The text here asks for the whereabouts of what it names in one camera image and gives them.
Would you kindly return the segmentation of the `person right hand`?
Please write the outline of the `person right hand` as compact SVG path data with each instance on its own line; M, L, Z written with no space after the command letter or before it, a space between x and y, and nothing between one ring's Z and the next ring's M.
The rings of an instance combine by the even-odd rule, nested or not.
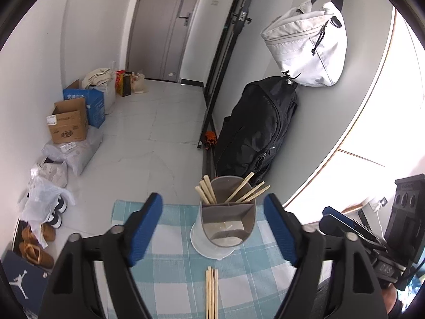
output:
M396 301L398 299L397 289L393 284L390 284L387 288L382 289L382 298L385 304L386 313L389 314L396 305Z

